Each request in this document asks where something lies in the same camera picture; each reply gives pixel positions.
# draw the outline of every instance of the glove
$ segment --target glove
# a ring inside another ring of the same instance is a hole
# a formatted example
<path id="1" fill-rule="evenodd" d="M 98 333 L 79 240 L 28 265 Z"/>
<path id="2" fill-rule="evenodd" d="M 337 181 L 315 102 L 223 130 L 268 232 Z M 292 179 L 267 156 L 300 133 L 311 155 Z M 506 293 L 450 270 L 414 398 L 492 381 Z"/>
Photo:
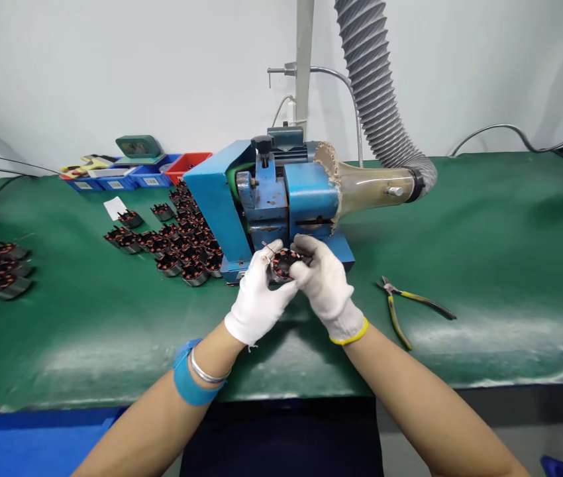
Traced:
<path id="1" fill-rule="evenodd" d="M 254 346 L 268 333 L 297 294 L 295 282 L 288 282 L 277 290 L 268 289 L 268 264 L 273 253 L 282 248 L 282 241 L 278 239 L 253 254 L 240 281 L 237 300 L 224 318 L 229 333 L 245 345 Z"/>
<path id="2" fill-rule="evenodd" d="M 302 290 L 315 314 L 324 324 L 330 340 L 347 345 L 368 330 L 368 320 L 351 300 L 354 287 L 348 285 L 343 264 L 328 246 L 308 235 L 295 235 L 290 246 L 298 254 L 312 258 L 310 267 L 296 262 L 290 275 Z"/>

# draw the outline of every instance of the gray ribbed hose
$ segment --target gray ribbed hose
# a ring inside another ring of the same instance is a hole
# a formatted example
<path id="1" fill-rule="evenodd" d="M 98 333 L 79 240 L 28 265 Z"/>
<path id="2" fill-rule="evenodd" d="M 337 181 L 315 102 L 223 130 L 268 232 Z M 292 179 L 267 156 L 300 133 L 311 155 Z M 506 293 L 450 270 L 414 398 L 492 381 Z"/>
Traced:
<path id="1" fill-rule="evenodd" d="M 420 170 L 425 181 L 422 197 L 432 190 L 438 173 L 434 164 L 416 149 L 401 123 L 387 59 L 385 3 L 336 0 L 334 9 L 348 77 L 370 148 L 385 168 Z"/>

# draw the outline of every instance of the pliers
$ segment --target pliers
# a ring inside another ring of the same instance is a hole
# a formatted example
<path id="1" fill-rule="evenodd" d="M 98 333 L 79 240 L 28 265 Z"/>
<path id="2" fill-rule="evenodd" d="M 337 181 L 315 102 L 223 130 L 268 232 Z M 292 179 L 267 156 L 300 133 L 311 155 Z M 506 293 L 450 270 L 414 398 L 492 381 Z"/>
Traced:
<path id="1" fill-rule="evenodd" d="M 445 318 L 447 318 L 448 320 L 455 320 L 456 319 L 455 314 L 453 314 L 447 308 L 442 307 L 437 303 L 434 303 L 429 298 L 425 298 L 425 297 L 422 297 L 420 295 L 410 293 L 409 291 L 401 291 L 398 288 L 396 288 L 394 285 L 392 285 L 389 282 L 389 280 L 387 278 L 385 278 L 384 276 L 382 276 L 381 278 L 383 278 L 383 284 L 376 282 L 376 285 L 377 285 L 377 287 L 383 289 L 383 291 L 387 294 L 387 306 L 389 307 L 389 317 L 392 320 L 392 326 L 394 326 L 394 331 L 396 332 L 396 334 L 400 338 L 400 340 L 403 341 L 403 344 L 405 345 L 405 348 L 407 348 L 408 351 L 412 351 L 412 345 L 410 344 L 410 342 L 407 340 L 407 338 L 403 334 L 403 330 L 401 330 L 401 325 L 399 325 L 399 319 L 396 315 L 396 308 L 394 308 L 394 294 L 395 293 L 397 295 L 404 296 L 405 298 L 409 298 L 409 299 L 412 299 L 412 300 L 415 300 L 415 301 L 420 301 L 421 303 L 424 303 L 425 305 L 432 307 L 438 313 L 445 316 Z"/>

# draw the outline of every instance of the work surface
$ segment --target work surface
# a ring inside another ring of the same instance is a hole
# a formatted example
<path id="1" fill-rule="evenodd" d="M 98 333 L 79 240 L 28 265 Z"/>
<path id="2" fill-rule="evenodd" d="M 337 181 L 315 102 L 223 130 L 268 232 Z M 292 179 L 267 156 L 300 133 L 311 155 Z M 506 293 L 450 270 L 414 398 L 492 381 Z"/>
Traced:
<path id="1" fill-rule="evenodd" d="M 428 197 L 344 220 L 355 303 L 395 341 L 374 285 L 382 274 L 455 312 L 450 322 L 396 297 L 413 355 L 455 388 L 563 383 L 563 160 L 477 154 L 436 164 Z M 77 193 L 55 178 L 0 193 L 0 240 L 31 249 L 37 267 L 26 295 L 0 301 L 0 411 L 130 404 L 177 347 L 222 320 L 238 288 L 211 279 L 191 289 L 163 278 L 149 255 L 103 240 L 113 225 L 103 201 L 120 195 L 157 229 L 149 207 L 167 193 Z M 220 399 L 369 393 L 299 295 L 240 355 Z"/>

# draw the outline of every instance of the handle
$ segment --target handle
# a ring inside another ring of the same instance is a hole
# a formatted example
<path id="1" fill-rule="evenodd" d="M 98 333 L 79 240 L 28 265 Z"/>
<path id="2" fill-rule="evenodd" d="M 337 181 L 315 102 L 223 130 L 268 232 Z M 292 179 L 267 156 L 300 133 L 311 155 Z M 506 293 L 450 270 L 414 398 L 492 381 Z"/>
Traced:
<path id="1" fill-rule="evenodd" d="M 394 307 L 394 297 L 392 295 L 387 296 L 387 306 L 389 307 L 389 317 L 392 320 L 392 326 L 394 327 L 394 331 L 396 331 L 396 335 L 403 342 L 405 348 L 407 348 L 408 351 L 412 351 L 412 345 L 405 337 L 405 334 L 401 329 L 401 325 L 399 325 L 399 319 L 396 315 L 396 308 Z"/>
<path id="2" fill-rule="evenodd" d="M 448 320 L 455 320 L 456 319 L 455 314 L 453 314 L 451 311 L 449 311 L 444 306 L 441 306 L 437 303 L 434 303 L 429 298 L 422 297 L 422 296 L 417 295 L 415 293 L 410 293 L 409 291 L 402 291 L 401 296 L 404 296 L 405 298 L 409 298 L 409 299 L 420 301 L 421 303 L 424 303 L 425 305 L 427 305 L 427 306 L 433 308 L 434 310 L 436 310 L 441 315 L 444 315 L 445 318 L 447 318 Z"/>

